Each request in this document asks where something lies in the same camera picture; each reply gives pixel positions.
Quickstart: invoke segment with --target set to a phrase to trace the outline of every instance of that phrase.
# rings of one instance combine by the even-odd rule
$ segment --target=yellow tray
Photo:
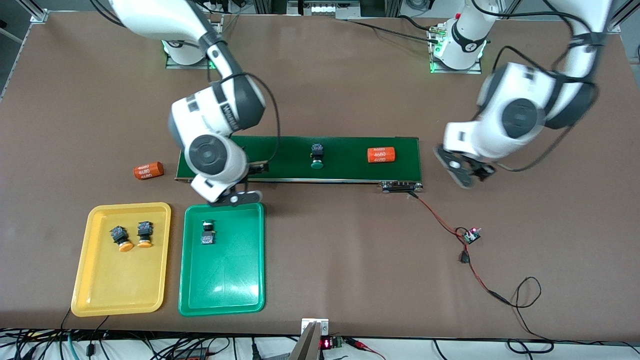
[[[71,311],[76,316],[151,313],[164,300],[171,208],[163,202],[102,205],[89,213]],[[138,223],[151,221],[152,246],[118,251],[110,230],[120,225],[138,244]]]

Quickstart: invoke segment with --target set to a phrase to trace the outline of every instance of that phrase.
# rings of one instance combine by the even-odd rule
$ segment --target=green tray
[[[216,242],[200,242],[202,222],[213,219]],[[264,208],[262,204],[184,214],[178,311],[182,316],[255,313],[264,307]]]
[[[267,160],[276,144],[275,136],[233,136],[244,148],[249,161]],[[324,167],[311,168],[311,145],[324,146]],[[370,147],[394,147],[392,163],[367,162]],[[194,173],[180,153],[176,180],[188,181]],[[249,176],[250,181],[297,183],[380,183],[382,181],[422,182],[417,138],[357,138],[283,136],[269,172]]]

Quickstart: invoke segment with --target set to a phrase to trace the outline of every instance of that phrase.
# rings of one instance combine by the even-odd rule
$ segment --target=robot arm
[[[210,204],[260,201],[257,192],[233,194],[228,202],[224,199],[249,169],[246,154],[229,136],[256,126],[265,102],[222,36],[195,4],[186,0],[110,0],[110,3],[122,24],[131,31],[157,40],[198,44],[215,64],[222,80],[173,103],[169,130],[196,174],[191,186]]]
[[[543,127],[574,125],[593,101],[593,74],[604,45],[611,0],[553,3],[589,28],[570,20],[573,34],[561,72],[508,63],[485,80],[476,118],[447,124],[444,143],[435,153],[463,188],[473,186],[473,175],[481,181],[490,176],[494,169],[488,163],[528,144]]]

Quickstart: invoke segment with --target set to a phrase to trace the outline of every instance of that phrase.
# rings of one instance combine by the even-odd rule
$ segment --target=brown table
[[[420,35],[402,20],[372,22]],[[484,76],[430,74],[424,43],[324,17],[243,16],[227,36],[277,96],[283,135],[418,136],[422,197],[451,225],[483,228],[470,251],[485,283],[505,296],[527,275],[542,283],[523,310],[532,330],[640,340],[640,95],[619,36],[604,52],[599,101],[558,150],[471,191],[431,149],[448,121],[474,114]],[[503,44],[549,65],[567,36],[561,22],[498,21],[491,39],[485,69]],[[165,70],[157,41],[95,13],[33,26],[0,104],[1,327],[59,326],[93,207],[164,201],[173,209],[164,305],[105,328],[295,334],[316,316],[361,336],[530,337],[457,262],[460,245],[422,205],[369,185],[255,185],[267,209],[264,310],[181,317],[183,213],[202,199],[173,180],[178,150],[165,124],[173,101],[205,86],[204,71]],[[271,111],[244,134],[274,134]],[[544,130],[507,163],[529,162],[557,134]],[[136,180],[132,167],[151,161],[167,174]],[[67,326],[101,320],[71,316]]]

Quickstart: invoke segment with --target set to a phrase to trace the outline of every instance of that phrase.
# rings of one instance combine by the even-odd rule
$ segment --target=orange cylinder
[[[391,163],[396,160],[396,150],[393,147],[370,147],[367,149],[369,163]]]
[[[160,161],[148,163],[133,168],[133,175],[136,179],[145,180],[156,176],[164,175],[164,168]]]

